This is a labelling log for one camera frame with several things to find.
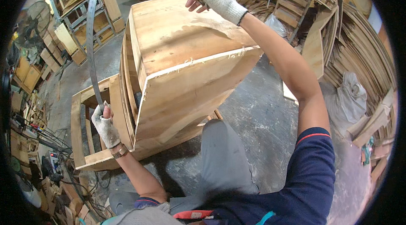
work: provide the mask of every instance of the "person's left hand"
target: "person's left hand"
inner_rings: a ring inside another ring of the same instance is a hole
[[[114,113],[106,101],[104,111],[102,112],[98,105],[92,115],[92,122],[107,148],[113,148],[121,142],[119,131],[113,125],[113,116]]]

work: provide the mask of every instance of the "white work glove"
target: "white work glove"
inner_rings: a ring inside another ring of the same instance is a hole
[[[106,101],[104,101],[104,112],[98,105],[92,115],[92,122],[107,148],[113,148],[121,142],[119,131],[113,126],[113,116],[114,113]]]
[[[229,20],[235,25],[240,25],[241,19],[248,12],[248,10],[237,3],[236,0],[188,0],[186,7],[189,11],[195,10],[200,5],[203,5],[197,10],[201,13],[204,10],[213,9],[222,18]]]

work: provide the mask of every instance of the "concrete floor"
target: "concrete floor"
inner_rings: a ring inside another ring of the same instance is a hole
[[[130,6],[136,1],[117,0],[125,20]],[[118,73],[122,39],[121,32],[95,53],[98,80]],[[39,95],[46,100],[49,129],[66,128],[65,141],[70,145],[71,97],[91,85],[87,62],[81,66],[72,63],[65,69],[59,101],[56,100],[57,81],[58,75],[53,74],[41,87]],[[258,61],[219,110],[240,135],[261,193],[282,189],[296,142],[298,107],[283,97],[282,81],[268,64],[267,57]],[[64,130],[58,132],[63,137]],[[336,137],[334,131],[332,140],[337,179],[328,224],[353,224],[369,197],[370,168],[360,165],[361,150],[350,141]],[[200,180],[200,142],[201,138],[197,136],[141,162],[173,197],[190,195]],[[94,184],[95,173],[85,173],[90,184]],[[97,188],[93,197],[98,204],[104,205],[111,191],[134,191],[121,169],[97,174],[102,187]]]

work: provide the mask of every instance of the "green object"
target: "green object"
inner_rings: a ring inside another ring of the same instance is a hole
[[[363,166],[369,164],[369,162],[371,161],[370,157],[371,157],[373,140],[374,140],[373,136],[371,136],[369,141],[361,148],[361,150],[365,152],[365,162],[362,163]]]
[[[20,161],[18,161],[16,157],[11,157],[10,163],[15,172],[19,172],[21,170]]]

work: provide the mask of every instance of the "wooden box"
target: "wooden box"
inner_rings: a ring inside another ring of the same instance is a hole
[[[101,90],[109,89],[121,140],[138,160],[199,135],[202,121],[233,92],[262,54],[242,28],[214,11],[189,12],[186,1],[150,0],[133,5],[119,75],[99,82]],[[93,95],[90,87],[72,98],[75,167],[115,169],[119,166],[109,150],[85,156],[79,147],[86,134],[80,131],[78,108],[80,103],[95,107]]]

